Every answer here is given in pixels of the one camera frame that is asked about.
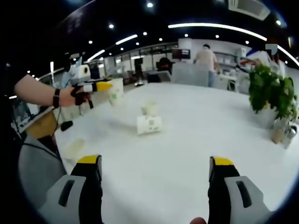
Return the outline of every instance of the paper cup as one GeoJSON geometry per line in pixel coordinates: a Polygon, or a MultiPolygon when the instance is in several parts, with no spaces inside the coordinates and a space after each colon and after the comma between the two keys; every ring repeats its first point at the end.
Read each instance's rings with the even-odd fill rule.
{"type": "Polygon", "coordinates": [[[148,101],[144,106],[141,107],[142,114],[144,116],[157,116],[158,106],[154,101],[148,101]]]}
{"type": "Polygon", "coordinates": [[[107,91],[109,103],[111,104],[111,106],[117,106],[117,105],[124,104],[122,78],[113,79],[108,82],[113,85],[107,91]]]}
{"type": "Polygon", "coordinates": [[[160,116],[137,117],[137,134],[146,134],[162,131],[162,118],[160,116]]]}
{"type": "Polygon", "coordinates": [[[62,157],[71,165],[75,166],[77,164],[78,153],[84,147],[84,140],[77,139],[69,143],[63,150],[62,157]]]}

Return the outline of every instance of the white shirt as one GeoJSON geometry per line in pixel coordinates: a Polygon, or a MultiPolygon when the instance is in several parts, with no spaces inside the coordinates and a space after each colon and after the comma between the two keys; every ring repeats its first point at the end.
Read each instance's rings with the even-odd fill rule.
{"type": "Polygon", "coordinates": [[[215,72],[214,62],[217,62],[216,55],[210,49],[203,48],[201,51],[196,53],[196,64],[207,64],[209,71],[215,72]]]}

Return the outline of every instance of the plant pot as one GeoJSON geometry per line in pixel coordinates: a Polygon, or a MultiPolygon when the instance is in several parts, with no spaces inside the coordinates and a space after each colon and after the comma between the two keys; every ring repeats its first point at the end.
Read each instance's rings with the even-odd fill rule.
{"type": "Polygon", "coordinates": [[[256,114],[256,118],[258,123],[261,125],[262,128],[270,129],[273,127],[275,118],[278,114],[275,111],[276,108],[271,109],[270,107],[262,109],[256,114]]]}

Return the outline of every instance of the black wrist strap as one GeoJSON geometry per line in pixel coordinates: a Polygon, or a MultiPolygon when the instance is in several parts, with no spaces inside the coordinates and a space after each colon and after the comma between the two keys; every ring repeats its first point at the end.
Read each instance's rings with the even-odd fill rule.
{"type": "Polygon", "coordinates": [[[59,107],[59,94],[60,94],[60,89],[56,89],[54,96],[53,96],[53,107],[54,108],[59,107]]]}

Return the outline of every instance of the desk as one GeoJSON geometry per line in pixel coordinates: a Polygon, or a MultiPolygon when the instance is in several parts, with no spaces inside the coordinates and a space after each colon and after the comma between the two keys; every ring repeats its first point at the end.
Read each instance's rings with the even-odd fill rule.
{"type": "MultiPolygon", "coordinates": [[[[103,103],[56,131],[62,154],[77,138],[80,156],[101,154],[102,215],[105,223],[188,224],[208,219],[209,157],[231,159],[241,175],[276,209],[295,180],[299,137],[289,149],[275,145],[260,128],[248,96],[191,85],[148,84],[126,93],[126,109],[103,103]],[[164,123],[161,133],[136,134],[136,117],[155,100],[164,123]]],[[[63,159],[68,173],[72,166],[63,159]]]]}

